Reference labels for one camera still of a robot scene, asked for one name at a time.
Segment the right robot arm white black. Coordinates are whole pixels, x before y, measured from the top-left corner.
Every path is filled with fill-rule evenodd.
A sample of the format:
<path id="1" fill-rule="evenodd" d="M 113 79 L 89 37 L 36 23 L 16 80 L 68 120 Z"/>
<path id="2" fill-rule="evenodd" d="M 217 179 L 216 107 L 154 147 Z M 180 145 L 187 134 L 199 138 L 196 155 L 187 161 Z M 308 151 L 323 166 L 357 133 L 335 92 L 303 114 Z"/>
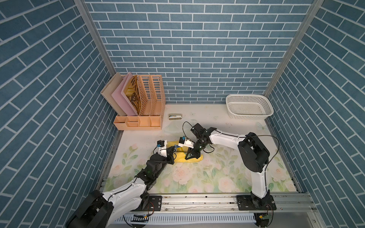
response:
<path id="1" fill-rule="evenodd" d="M 203 128 L 200 124 L 195 124 L 191 132 L 196 137 L 196 142 L 188 144 L 187 137 L 179 140 L 183 146 L 189 149 L 185 159 L 200 158 L 203 151 L 209 144 L 219 144 L 240 152 L 245 167 L 251 172 L 252 190 L 251 206 L 256 210 L 263 210 L 271 203 L 270 191 L 267 189 L 265 170 L 269 164 L 270 152 L 255 133 L 247 135 L 234 135 L 217 130 L 211 127 Z"/>

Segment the white plastic mesh basket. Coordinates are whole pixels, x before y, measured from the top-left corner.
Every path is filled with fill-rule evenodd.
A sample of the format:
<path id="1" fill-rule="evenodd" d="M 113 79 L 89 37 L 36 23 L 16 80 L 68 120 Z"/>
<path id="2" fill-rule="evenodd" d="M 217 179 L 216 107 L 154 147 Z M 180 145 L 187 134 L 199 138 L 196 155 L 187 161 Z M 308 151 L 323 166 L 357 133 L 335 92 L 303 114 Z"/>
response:
<path id="1" fill-rule="evenodd" d="M 272 104 L 262 95 L 228 95 L 226 97 L 226 106 L 231 119 L 265 120 L 274 114 Z"/>

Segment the pink folder board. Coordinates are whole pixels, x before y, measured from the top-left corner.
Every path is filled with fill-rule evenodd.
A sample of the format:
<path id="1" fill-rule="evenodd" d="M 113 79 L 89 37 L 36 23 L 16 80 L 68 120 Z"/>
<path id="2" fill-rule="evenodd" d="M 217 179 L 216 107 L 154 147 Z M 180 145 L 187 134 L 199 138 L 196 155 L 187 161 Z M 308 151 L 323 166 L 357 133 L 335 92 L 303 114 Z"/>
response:
<path id="1" fill-rule="evenodd" d="M 112 93 L 113 99 L 116 101 L 118 106 L 123 110 L 127 116 L 137 116 L 137 110 L 133 107 L 132 103 L 128 99 L 124 90 L 128 89 L 128 83 L 133 78 L 131 72 L 128 72 L 123 78 L 122 82 L 118 85 L 115 91 Z"/>

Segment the peach desk file organizer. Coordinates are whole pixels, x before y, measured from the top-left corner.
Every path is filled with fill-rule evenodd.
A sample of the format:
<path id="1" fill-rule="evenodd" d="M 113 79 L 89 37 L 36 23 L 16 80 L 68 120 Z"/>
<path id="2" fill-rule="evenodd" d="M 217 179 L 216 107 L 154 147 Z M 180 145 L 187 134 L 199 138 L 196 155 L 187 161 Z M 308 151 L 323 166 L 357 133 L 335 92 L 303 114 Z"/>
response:
<path id="1" fill-rule="evenodd" d="M 142 107 L 137 116 L 116 116 L 118 130 L 161 130 L 165 109 L 165 94 L 161 75 L 137 75 Z"/>

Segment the floral table mat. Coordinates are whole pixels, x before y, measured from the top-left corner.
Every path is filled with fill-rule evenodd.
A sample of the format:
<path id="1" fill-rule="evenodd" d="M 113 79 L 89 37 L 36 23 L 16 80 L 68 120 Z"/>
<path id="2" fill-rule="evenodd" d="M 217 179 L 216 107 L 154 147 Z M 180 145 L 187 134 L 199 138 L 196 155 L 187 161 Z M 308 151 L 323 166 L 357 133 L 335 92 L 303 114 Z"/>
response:
<path id="1" fill-rule="evenodd" d="M 169 114 L 181 114 L 181 120 L 169 120 Z M 270 164 L 266 171 L 271 192 L 295 192 L 295 184 L 286 164 L 277 153 L 277 139 L 264 120 L 236 120 L 228 116 L 224 104 L 168 104 L 165 107 L 163 127 L 155 131 L 125 131 L 111 166 L 105 191 L 121 187 L 135 179 L 156 152 L 157 141 L 178 141 L 182 136 L 193 139 L 191 127 L 215 127 L 220 131 L 260 137 L 270 151 Z M 223 145 L 208 146 L 202 152 L 203 160 L 195 163 L 167 165 L 151 194 L 162 193 L 233 193 L 250 192 L 252 179 L 237 149 Z"/>

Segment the yellow brown patterned book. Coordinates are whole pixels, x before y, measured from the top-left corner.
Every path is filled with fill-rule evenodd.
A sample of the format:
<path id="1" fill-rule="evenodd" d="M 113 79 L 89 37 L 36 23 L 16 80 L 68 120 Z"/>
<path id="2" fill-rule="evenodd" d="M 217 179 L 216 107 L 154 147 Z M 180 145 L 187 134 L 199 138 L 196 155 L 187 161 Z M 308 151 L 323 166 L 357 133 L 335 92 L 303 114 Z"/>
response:
<path id="1" fill-rule="evenodd" d="M 127 83 L 123 88 L 123 95 L 126 96 L 127 100 L 129 101 L 131 107 L 134 110 L 135 115 L 139 115 L 142 103 L 138 89 L 138 77 L 137 75 L 132 76 L 128 79 Z"/>

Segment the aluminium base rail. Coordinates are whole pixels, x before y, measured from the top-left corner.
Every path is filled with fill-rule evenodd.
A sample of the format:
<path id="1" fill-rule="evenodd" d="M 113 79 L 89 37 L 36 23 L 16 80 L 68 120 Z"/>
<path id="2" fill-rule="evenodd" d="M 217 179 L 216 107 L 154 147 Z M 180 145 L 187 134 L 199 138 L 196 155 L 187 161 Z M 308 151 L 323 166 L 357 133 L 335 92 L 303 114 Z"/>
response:
<path id="1" fill-rule="evenodd" d="M 313 212 L 316 206 L 308 193 L 271 193 L 270 206 L 255 209 L 244 193 L 151 194 L 149 207 L 154 213 L 264 213 L 264 212 Z"/>

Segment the grey white stapler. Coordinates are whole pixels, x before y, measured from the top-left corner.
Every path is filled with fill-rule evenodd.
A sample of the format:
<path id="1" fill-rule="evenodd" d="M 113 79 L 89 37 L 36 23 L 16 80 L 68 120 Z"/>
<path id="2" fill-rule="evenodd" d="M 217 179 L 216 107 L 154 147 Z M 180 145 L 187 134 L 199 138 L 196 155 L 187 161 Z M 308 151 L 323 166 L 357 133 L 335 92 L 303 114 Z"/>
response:
<path id="1" fill-rule="evenodd" d="M 168 119 L 169 120 L 181 120 L 182 115 L 181 114 L 169 114 Z"/>

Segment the green circuit board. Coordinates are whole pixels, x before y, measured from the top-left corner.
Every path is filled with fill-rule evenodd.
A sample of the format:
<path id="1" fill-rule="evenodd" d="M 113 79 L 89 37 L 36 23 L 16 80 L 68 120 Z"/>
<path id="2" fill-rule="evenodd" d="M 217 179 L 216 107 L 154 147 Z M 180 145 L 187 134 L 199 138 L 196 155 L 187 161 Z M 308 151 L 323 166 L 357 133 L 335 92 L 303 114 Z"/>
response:
<path id="1" fill-rule="evenodd" d="M 263 219 L 263 220 L 265 220 L 265 219 L 270 220 L 272 218 L 272 216 L 270 214 L 262 214 L 262 215 L 259 215 L 259 218 Z"/>
<path id="2" fill-rule="evenodd" d="M 131 217 L 131 223 L 147 223 L 149 221 L 149 216 L 147 215 L 133 215 Z"/>

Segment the left green circuit board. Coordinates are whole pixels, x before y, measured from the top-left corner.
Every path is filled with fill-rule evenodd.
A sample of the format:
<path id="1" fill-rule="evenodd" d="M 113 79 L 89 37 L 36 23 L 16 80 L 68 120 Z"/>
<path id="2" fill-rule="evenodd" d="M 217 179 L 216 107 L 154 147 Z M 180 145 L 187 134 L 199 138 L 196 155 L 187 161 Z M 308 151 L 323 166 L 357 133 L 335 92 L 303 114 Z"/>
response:
<path id="1" fill-rule="evenodd" d="M 131 223 L 147 223 L 149 221 L 149 216 L 147 215 L 133 215 L 131 217 Z"/>

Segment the right green circuit board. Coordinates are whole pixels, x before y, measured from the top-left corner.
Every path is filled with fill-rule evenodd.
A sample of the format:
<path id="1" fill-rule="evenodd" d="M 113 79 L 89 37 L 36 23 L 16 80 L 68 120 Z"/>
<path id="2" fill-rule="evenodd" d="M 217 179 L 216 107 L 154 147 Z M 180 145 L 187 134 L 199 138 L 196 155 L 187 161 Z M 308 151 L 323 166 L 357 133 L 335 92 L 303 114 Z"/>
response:
<path id="1" fill-rule="evenodd" d="M 265 219 L 270 220 L 272 218 L 272 216 L 270 214 L 262 214 L 262 215 L 259 215 L 259 218 L 263 219 L 263 220 L 265 220 Z"/>

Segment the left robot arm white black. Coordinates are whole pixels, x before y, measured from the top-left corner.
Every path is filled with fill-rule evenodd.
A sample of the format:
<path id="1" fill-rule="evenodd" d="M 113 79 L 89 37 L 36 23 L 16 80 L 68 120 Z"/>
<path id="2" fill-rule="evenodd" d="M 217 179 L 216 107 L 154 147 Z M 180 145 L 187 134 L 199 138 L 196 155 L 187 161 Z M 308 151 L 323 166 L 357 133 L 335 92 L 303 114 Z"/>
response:
<path id="1" fill-rule="evenodd" d="M 91 192 L 70 216 L 66 228 L 106 228 L 126 213 L 148 206 L 148 191 L 155 185 L 166 165 L 174 164 L 176 147 L 160 149 L 151 155 L 136 178 L 109 192 Z"/>

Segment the beige folder board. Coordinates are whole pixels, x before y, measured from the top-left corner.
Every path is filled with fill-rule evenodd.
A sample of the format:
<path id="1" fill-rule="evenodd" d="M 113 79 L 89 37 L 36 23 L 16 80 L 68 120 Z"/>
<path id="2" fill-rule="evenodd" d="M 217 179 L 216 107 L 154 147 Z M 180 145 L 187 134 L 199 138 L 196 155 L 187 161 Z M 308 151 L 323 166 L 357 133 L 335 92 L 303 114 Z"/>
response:
<path id="1" fill-rule="evenodd" d="M 116 101 L 112 97 L 112 93 L 120 85 L 124 77 L 125 75 L 121 75 L 119 72 L 117 72 L 114 76 L 112 76 L 112 78 L 107 82 L 107 84 L 101 90 L 101 95 L 111 105 L 111 107 L 116 111 L 116 113 L 119 116 L 126 116 L 126 114 L 122 110 L 122 108 L 116 103 Z"/>

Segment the yellow car print pillowcase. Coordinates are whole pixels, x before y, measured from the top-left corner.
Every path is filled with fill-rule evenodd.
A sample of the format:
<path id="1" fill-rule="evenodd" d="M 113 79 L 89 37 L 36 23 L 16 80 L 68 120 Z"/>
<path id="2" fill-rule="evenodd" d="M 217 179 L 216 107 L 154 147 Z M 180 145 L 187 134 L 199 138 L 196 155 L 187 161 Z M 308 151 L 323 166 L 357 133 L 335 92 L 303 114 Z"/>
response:
<path id="1" fill-rule="evenodd" d="M 195 163 L 195 162 L 201 162 L 203 160 L 203 155 L 200 156 L 200 158 L 196 159 L 196 158 L 192 158 L 189 160 L 186 160 L 186 153 L 189 149 L 189 147 L 183 146 L 180 147 L 178 145 L 178 141 L 168 141 L 167 142 L 167 147 L 171 147 L 171 146 L 176 146 L 176 151 L 173 155 L 174 157 L 174 162 L 175 163 L 183 163 L 183 162 L 188 162 L 188 163 Z"/>

